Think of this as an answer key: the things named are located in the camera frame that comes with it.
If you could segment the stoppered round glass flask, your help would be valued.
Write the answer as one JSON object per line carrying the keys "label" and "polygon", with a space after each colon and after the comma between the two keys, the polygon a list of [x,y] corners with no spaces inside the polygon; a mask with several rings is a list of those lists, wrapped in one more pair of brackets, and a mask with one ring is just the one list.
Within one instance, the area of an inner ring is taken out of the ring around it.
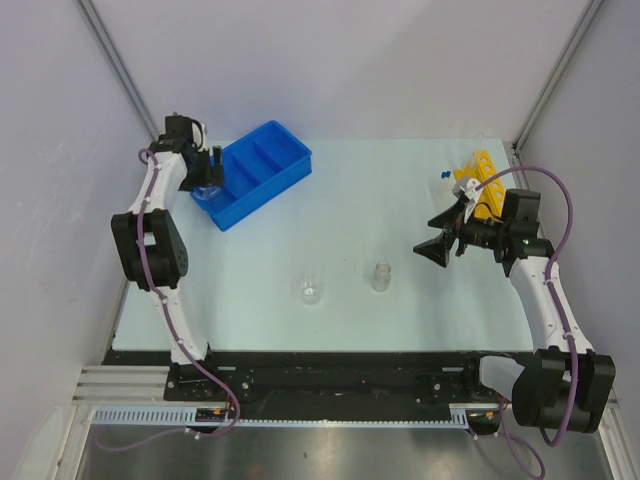
{"label": "stoppered round glass flask", "polygon": [[221,188],[216,185],[196,187],[192,194],[193,197],[201,201],[209,201],[215,198],[221,192]]}

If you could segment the clear plastic well plate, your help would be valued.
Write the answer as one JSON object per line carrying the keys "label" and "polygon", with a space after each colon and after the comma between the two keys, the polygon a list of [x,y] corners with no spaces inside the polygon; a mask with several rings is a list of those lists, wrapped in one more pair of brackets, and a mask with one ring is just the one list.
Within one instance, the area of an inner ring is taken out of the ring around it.
{"label": "clear plastic well plate", "polygon": [[436,213],[442,212],[456,203],[457,197],[453,193],[455,185],[456,179],[454,177],[429,179],[429,196]]}

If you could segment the blue divided plastic bin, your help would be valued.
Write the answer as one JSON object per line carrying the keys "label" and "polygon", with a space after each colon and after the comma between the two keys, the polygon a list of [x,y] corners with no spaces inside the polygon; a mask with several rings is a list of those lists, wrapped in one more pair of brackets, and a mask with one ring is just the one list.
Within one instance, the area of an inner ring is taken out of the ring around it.
{"label": "blue divided plastic bin", "polygon": [[191,195],[226,231],[312,172],[312,151],[271,120],[223,148],[225,184],[211,198]]}

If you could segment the clear glass flask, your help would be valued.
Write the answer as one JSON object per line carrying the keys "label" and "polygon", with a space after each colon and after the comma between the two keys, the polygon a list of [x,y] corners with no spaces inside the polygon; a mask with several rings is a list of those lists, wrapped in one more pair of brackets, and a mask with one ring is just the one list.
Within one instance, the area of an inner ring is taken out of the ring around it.
{"label": "clear glass flask", "polygon": [[320,302],[324,292],[324,275],[319,265],[306,264],[299,277],[300,296],[307,306]]}

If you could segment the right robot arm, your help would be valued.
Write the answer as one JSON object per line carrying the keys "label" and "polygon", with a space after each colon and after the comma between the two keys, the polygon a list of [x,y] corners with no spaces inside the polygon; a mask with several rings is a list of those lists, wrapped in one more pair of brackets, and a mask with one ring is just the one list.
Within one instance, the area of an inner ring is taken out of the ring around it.
{"label": "right robot arm", "polygon": [[476,218],[479,196],[473,189],[457,188],[454,194],[454,205],[428,223],[439,235],[414,246],[414,253],[445,267],[469,246],[491,251],[519,296],[534,349],[524,365],[483,356],[461,376],[463,393],[473,401],[502,395],[521,426],[595,432],[616,369],[610,356],[594,351],[573,316],[552,243],[538,235],[539,193],[507,190],[496,220]]}

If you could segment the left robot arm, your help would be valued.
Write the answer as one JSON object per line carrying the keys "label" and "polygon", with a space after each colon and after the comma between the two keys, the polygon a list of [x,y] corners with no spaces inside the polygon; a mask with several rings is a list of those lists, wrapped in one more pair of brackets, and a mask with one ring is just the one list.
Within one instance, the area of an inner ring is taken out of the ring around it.
{"label": "left robot arm", "polygon": [[203,123],[173,113],[138,159],[146,166],[143,183],[129,209],[112,216],[112,235],[126,279],[149,296],[161,318],[172,361],[193,364],[206,358],[209,345],[180,287],[189,255],[172,209],[180,192],[198,191],[210,198],[222,190],[222,148],[207,146]]}

